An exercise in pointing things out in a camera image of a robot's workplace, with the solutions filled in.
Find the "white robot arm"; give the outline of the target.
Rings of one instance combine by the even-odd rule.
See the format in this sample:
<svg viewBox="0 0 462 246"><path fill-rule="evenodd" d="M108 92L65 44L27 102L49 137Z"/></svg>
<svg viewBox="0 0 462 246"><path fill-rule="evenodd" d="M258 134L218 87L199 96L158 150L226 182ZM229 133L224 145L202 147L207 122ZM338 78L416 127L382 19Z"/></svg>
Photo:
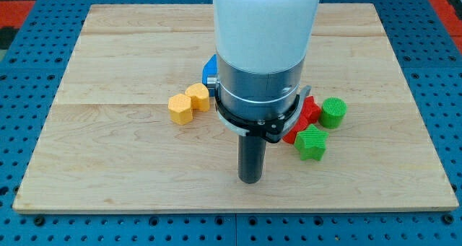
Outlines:
<svg viewBox="0 0 462 246"><path fill-rule="evenodd" d="M308 95L300 78L320 0L212 0L221 120L278 142Z"/></svg>

